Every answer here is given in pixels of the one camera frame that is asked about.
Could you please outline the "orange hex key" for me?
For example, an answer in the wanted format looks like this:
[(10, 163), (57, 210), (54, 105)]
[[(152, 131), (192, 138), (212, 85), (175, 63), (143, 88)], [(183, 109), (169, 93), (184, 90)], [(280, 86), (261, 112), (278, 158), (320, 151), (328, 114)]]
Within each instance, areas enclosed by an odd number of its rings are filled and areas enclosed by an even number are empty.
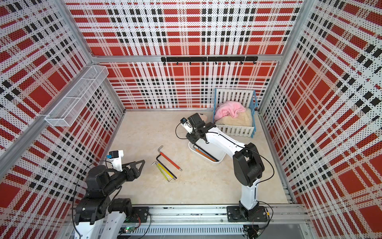
[(196, 152), (198, 152), (200, 155), (202, 155), (203, 157), (207, 158), (208, 160), (212, 161), (212, 162), (216, 162), (213, 158), (209, 157), (208, 155), (204, 154), (202, 151), (200, 151), (199, 149), (195, 149)]

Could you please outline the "thin black hex key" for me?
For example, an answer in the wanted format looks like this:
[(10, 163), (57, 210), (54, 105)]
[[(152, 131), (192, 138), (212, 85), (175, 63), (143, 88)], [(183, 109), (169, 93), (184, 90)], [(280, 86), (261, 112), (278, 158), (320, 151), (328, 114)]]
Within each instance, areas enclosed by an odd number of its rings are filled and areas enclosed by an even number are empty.
[(157, 162), (158, 166), (161, 168), (162, 171), (166, 172), (166, 174), (167, 174), (168, 176), (171, 176), (171, 180), (169, 180), (169, 182), (172, 181), (172, 180), (176, 180), (176, 179), (178, 179), (177, 176), (176, 176), (173, 172), (171, 172), (171, 171), (168, 169), (168, 167), (166, 167), (166, 166), (164, 165), (163, 162), (161, 162), (161, 160), (159, 159), (160, 157), (161, 157), (161, 154), (159, 154), (159, 155), (156, 157), (156, 162)]

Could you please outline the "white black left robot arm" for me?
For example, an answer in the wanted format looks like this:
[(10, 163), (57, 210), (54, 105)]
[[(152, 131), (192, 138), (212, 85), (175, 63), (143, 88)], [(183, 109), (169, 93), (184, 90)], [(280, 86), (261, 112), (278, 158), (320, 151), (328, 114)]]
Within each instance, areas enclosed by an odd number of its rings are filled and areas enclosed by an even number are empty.
[(129, 198), (110, 198), (125, 182), (137, 179), (144, 160), (123, 164), (121, 171), (99, 165), (89, 170), (86, 193), (72, 218), (76, 239), (117, 239), (132, 233), (149, 216), (148, 207), (133, 207)]

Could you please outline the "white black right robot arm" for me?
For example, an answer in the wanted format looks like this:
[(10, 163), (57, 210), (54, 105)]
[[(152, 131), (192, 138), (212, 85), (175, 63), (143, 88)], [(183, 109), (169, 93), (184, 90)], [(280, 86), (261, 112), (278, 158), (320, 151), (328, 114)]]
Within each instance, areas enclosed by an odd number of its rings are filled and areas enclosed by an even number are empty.
[(265, 212), (258, 200), (258, 186), (265, 167), (257, 147), (252, 143), (244, 144), (234, 140), (215, 124), (205, 123), (197, 113), (187, 119), (182, 118), (180, 125), (187, 131), (186, 138), (189, 142), (196, 144), (202, 139), (232, 158), (235, 177), (242, 185), (238, 204), (239, 219), (252, 221), (259, 213)]

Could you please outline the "red hex key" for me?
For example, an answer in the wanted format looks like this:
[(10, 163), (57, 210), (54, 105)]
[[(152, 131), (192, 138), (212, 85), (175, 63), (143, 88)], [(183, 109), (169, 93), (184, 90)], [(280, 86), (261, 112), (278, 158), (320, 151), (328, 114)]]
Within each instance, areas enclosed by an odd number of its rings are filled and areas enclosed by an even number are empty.
[(161, 145), (158, 148), (158, 152), (160, 153), (161, 156), (163, 156), (168, 162), (170, 162), (175, 168), (177, 168), (179, 171), (183, 171), (182, 168), (177, 165), (173, 160), (171, 160), (164, 152), (162, 152), (163, 146)]

